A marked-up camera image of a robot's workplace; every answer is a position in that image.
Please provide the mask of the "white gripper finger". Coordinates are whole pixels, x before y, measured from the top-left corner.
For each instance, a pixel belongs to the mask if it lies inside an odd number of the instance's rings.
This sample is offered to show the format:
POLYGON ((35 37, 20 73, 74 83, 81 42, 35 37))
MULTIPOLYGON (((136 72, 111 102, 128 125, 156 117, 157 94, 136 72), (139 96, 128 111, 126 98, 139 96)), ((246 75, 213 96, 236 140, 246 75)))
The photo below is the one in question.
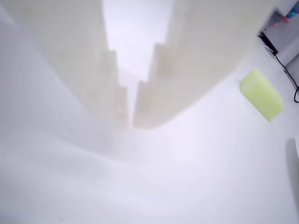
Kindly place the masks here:
POLYGON ((176 0, 165 41, 140 82, 135 127, 158 127, 192 106, 252 46, 275 0, 176 0))
POLYGON ((107 44, 100 0, 3 0, 12 20, 84 108, 44 128, 88 149, 119 149, 127 138, 127 88, 107 44))

